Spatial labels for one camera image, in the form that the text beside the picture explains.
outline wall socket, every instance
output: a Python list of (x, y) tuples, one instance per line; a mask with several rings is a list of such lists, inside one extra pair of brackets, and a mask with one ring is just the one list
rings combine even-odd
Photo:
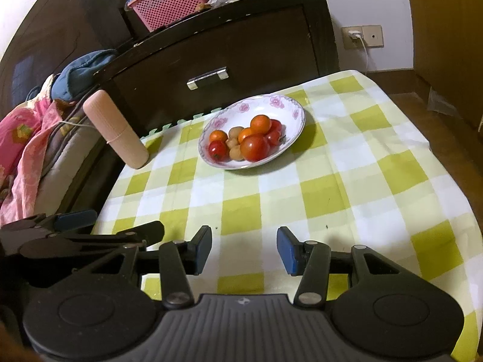
[(342, 40), (344, 41), (344, 47), (346, 49), (362, 49), (363, 46), (361, 40), (353, 40), (349, 35), (349, 31), (361, 31), (364, 42), (368, 48), (384, 46), (382, 26), (380, 25), (342, 28)]

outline green and white tablecloth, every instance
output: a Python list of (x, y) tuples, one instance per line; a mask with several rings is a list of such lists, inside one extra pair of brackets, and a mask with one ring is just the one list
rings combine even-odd
[[(276, 249), (279, 226), (301, 241), (349, 251), (364, 244), (450, 293), (465, 314), (453, 352), (472, 360), (483, 307), (483, 244), (463, 193), (431, 153), (428, 141), (371, 80), (339, 72), (279, 91), (304, 106), (300, 138), (273, 162), (241, 171), (208, 166), (197, 152), (209, 114), (144, 141), (152, 155), (125, 167), (99, 215), (97, 233), (153, 220), (164, 241), (213, 231), (194, 294), (287, 293), (300, 278), (285, 272)], [(143, 287), (160, 296), (159, 276)], [(329, 296), (346, 289), (332, 275)]]

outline pink floral blanket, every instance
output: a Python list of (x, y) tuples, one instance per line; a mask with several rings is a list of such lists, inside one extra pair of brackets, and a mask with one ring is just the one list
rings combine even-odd
[(53, 79), (0, 121), (0, 226), (34, 215), (48, 138), (62, 121), (61, 103), (50, 98)]

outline blue cloth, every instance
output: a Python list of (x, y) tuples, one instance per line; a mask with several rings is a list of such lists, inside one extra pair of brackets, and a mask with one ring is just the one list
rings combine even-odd
[(40, 90), (42, 89), (41, 86), (35, 86), (34, 88), (32, 88), (28, 94), (27, 94), (27, 97), (25, 98), (25, 102), (35, 98), (38, 94), (40, 94)]
[(66, 102), (79, 100), (94, 85), (94, 74), (116, 57), (116, 50), (108, 49), (88, 53), (72, 61), (52, 85), (52, 99)]

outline small brown fruit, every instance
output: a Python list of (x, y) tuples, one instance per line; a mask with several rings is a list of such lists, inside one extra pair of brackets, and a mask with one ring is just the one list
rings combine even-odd
[(228, 132), (228, 137), (230, 139), (234, 139), (234, 138), (237, 138), (238, 135), (240, 134), (240, 132), (243, 130), (243, 127), (242, 126), (235, 126), (233, 128), (231, 128)]
[(238, 139), (237, 138), (232, 138), (232, 139), (228, 139), (226, 141), (226, 145), (228, 146), (228, 148), (230, 148), (230, 150), (237, 146), (238, 145)]
[(240, 145), (233, 147), (230, 150), (230, 158), (233, 160), (244, 160), (242, 153), (240, 152)]

